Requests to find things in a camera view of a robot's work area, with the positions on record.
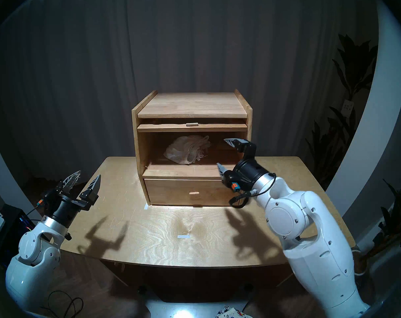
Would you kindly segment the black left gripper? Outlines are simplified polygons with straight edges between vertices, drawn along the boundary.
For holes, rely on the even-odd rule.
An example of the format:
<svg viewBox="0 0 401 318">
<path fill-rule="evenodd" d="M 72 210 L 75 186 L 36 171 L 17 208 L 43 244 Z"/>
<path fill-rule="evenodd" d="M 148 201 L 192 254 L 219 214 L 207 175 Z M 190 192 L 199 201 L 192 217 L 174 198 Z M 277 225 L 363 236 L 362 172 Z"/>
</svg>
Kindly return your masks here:
<svg viewBox="0 0 401 318">
<path fill-rule="evenodd" d="M 78 181 L 81 171 L 76 171 L 72 175 L 66 177 L 59 185 L 50 190 L 43 197 L 45 215 L 52 218 L 56 222 L 65 227 L 69 227 L 76 215 L 81 211 L 89 211 L 98 199 L 98 192 L 101 184 L 101 175 L 89 184 L 88 188 L 83 191 L 78 199 L 69 197 L 70 190 Z"/>
</svg>

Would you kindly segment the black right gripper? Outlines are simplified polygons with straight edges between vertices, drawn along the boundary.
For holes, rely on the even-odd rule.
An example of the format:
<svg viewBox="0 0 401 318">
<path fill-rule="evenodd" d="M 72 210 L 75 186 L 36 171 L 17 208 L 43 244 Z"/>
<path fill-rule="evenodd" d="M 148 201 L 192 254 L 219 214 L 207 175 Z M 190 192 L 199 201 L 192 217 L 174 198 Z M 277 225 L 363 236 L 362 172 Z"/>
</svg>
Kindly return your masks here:
<svg viewBox="0 0 401 318">
<path fill-rule="evenodd" d="M 271 174 L 255 160 L 256 145 L 240 138 L 226 138 L 224 141 L 240 154 L 241 161 L 235 165 L 233 171 L 217 163 L 221 178 L 229 179 L 235 172 L 238 175 L 236 182 L 241 190 L 247 192 L 256 189 L 261 192 L 270 183 Z"/>
</svg>

